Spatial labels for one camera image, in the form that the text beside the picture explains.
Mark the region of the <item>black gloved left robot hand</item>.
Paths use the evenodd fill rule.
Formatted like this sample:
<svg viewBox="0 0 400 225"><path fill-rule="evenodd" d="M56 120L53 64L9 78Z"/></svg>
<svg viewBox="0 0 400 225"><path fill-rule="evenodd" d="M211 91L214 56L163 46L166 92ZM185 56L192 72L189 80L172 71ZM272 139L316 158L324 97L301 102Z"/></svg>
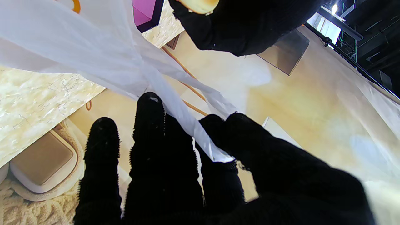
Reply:
<svg viewBox="0 0 400 225"><path fill-rule="evenodd" d="M302 26L325 0L221 0L210 15L170 0L174 16L200 50L259 54Z"/></svg>

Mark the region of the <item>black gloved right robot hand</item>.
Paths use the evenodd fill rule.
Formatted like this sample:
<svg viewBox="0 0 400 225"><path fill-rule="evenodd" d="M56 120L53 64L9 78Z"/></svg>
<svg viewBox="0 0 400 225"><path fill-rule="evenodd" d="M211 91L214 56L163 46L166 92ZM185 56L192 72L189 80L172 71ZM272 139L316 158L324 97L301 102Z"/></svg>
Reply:
<svg viewBox="0 0 400 225"><path fill-rule="evenodd" d="M115 122L101 117L86 144L76 225L374 225L361 182L242 113L200 124L235 159L213 162L164 110L161 98L137 101L132 181L121 209Z"/></svg>

